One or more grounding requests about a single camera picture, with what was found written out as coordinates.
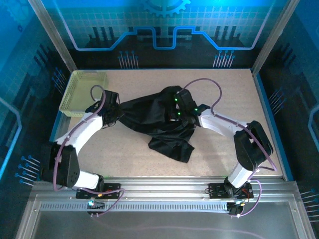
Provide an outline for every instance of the metal strip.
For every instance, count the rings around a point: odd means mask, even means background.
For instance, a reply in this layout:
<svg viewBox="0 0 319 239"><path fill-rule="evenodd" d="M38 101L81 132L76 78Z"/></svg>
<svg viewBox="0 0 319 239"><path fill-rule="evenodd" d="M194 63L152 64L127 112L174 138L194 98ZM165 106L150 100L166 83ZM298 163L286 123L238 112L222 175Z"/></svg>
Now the metal strip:
<svg viewBox="0 0 319 239"><path fill-rule="evenodd" d="M260 71L261 67L265 63L269 53L273 49L275 43L277 42L280 35L283 33L283 30L289 21L290 17L295 11L296 6L300 0L290 0L286 3L281 15L278 17L278 20L272 29L269 37L266 40L263 48L261 49L254 65L253 65L253 76L256 76Z"/></svg>
<svg viewBox="0 0 319 239"><path fill-rule="evenodd" d="M16 239L29 239L32 237L35 223L39 215L40 206L40 201L28 201L15 237Z"/></svg>
<svg viewBox="0 0 319 239"><path fill-rule="evenodd" d="M60 54L63 62L67 66L70 72L77 70L77 67L66 48L58 30L56 29L48 11L45 9L41 0L28 0L31 7L33 8L35 14L39 18L42 26L44 27L46 33L50 37L53 45L55 46L56 50Z"/></svg>
<svg viewBox="0 0 319 239"><path fill-rule="evenodd" d="M109 209L114 202L105 202L101 209L89 209L87 202L44 202L41 211L94 212ZM114 212L211 212L228 213L223 202L119 202Z"/></svg>

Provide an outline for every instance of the blue wall panel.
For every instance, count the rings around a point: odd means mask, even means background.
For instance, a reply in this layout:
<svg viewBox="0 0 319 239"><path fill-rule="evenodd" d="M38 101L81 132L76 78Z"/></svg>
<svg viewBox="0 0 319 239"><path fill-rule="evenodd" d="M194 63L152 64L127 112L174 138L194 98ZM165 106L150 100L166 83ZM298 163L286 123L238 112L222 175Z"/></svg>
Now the blue wall panel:
<svg viewBox="0 0 319 239"><path fill-rule="evenodd" d="M251 67L285 3L44 2L78 68L115 69Z"/></svg>

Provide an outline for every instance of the metal frame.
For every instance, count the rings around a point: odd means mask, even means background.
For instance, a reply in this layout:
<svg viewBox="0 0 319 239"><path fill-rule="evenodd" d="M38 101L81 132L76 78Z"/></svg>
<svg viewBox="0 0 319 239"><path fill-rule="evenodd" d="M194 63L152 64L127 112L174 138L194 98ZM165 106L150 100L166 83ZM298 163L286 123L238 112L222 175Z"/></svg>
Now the metal frame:
<svg viewBox="0 0 319 239"><path fill-rule="evenodd" d="M279 177L260 177L258 179L263 187L260 202L288 202L299 238L314 239L315 235L307 218L296 182L285 182ZM149 202L222 202L222 200L210 200L209 195L205 194L204 190L208 183L221 183L223 180L222 177L140 177L110 178L104 181L122 184L122 188L126 189L126 192L120 204L125 205L132 202L140 204ZM255 192L259 191L258 184L252 182L252 186ZM54 192L51 183L35 183L16 238L28 239L32 237L42 204L56 202L58 207L52 208L52 211L63 211L64 204L87 202L87 200L76 199L75 194L76 192L71 189Z"/></svg>
<svg viewBox="0 0 319 239"><path fill-rule="evenodd" d="M60 54L63 62L67 66L70 72L77 70L77 67L66 48L58 30L56 29L48 11L45 9L42 1L40 0L28 0L31 7L33 8L36 16L40 20L43 28L45 29L46 33L50 37L53 45L55 46L56 50Z"/></svg>
<svg viewBox="0 0 319 239"><path fill-rule="evenodd" d="M300 0L289 0L281 15L279 16L274 28L269 34L269 37L267 38L263 48L261 49L254 65L253 65L253 76L256 76L258 72L260 71L261 67L265 63L268 55L270 54L271 50L273 49L275 43L277 42L278 38L283 33L283 30L289 21L290 17L295 11L296 6L298 5Z"/></svg>

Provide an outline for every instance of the glass panel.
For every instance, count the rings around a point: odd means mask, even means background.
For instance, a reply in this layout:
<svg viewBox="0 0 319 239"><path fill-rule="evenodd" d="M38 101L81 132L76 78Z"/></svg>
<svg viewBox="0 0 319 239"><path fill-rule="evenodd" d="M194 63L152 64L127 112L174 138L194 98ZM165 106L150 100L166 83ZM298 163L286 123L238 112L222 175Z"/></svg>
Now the glass panel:
<svg viewBox="0 0 319 239"><path fill-rule="evenodd" d="M319 232L319 2L301 0L260 71L312 225Z"/></svg>
<svg viewBox="0 0 319 239"><path fill-rule="evenodd" d="M0 21L0 225L14 238L69 72L27 1L0 1Z"/></svg>

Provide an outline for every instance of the white arm segment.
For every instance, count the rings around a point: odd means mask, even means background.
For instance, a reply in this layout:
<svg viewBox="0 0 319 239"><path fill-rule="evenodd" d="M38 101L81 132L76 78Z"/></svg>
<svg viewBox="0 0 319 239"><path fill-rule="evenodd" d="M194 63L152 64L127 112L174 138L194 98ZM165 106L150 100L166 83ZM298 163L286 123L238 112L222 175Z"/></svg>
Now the white arm segment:
<svg viewBox="0 0 319 239"><path fill-rule="evenodd" d="M228 176L228 181L233 185L235 188L240 188L244 185L248 178L252 175L253 171L249 171L245 169L240 163L237 163L234 170Z"/></svg>
<svg viewBox="0 0 319 239"><path fill-rule="evenodd" d="M224 115L217 113L217 112L216 112L216 114L223 116L227 119L231 119L231 120L233 120L237 123L240 123L241 125L247 127L246 122L232 119L230 117L224 116ZM232 138L236 134L236 131L242 130L242 128L214 116L210 109L206 109L205 111L203 111L198 118L199 118L199 123L203 128L211 129L211 130L213 130L213 131L215 131L223 136L229 137L229 138ZM239 188L244 183L247 182L247 179L250 177L250 175L252 173L253 173L252 171L245 169L244 167L242 167L240 165L240 163L237 163L237 165L234 168L234 170L232 171L232 173L228 176L228 181L235 188Z"/></svg>
<svg viewBox="0 0 319 239"><path fill-rule="evenodd" d="M76 125L78 125L82 120L86 119L92 114L93 113L85 113L85 115ZM94 135L95 132L99 131L102 128L102 126L102 117L94 116L92 119L88 120L86 123L84 123L76 129L76 131L71 135L70 139L66 142L65 146L72 145L76 150L76 155L78 155L83 145L85 145L85 143L92 137L92 135ZM68 131L62 137L58 138L55 142L61 145L65 138L68 136L70 131Z"/></svg>
<svg viewBox="0 0 319 239"><path fill-rule="evenodd" d="M92 115L93 113L86 113L81 120L77 123L77 125L83 120ZM81 125L70 137L70 139L66 142L65 146L72 145L76 150L76 155L79 154L83 145L95 134L95 132L99 131L103 126L102 117L96 115L92 119L88 120L86 123ZM70 131L68 131L65 135L58 138L55 142L61 145L65 138L68 136ZM89 173L80 170L79 179L74 185L74 187L78 188L89 188L95 189L99 181L99 176L94 173Z"/></svg>
<svg viewBox="0 0 319 239"><path fill-rule="evenodd" d="M217 113L217 112L216 112L216 114L223 116L225 118L231 119L231 120L238 122L241 125L247 127L246 122L232 119L230 117L224 116L224 115ZM212 114L212 112L210 111L210 109L204 110L201 113L201 115L198 117L198 119L199 119L200 125L203 128L211 129L211 130L213 130L213 131L215 131L223 136L229 137L229 138L232 138L235 135L236 131L242 130L242 128L235 126L234 124L232 124L230 122L227 122L223 119L220 119L220 118L214 116Z"/></svg>

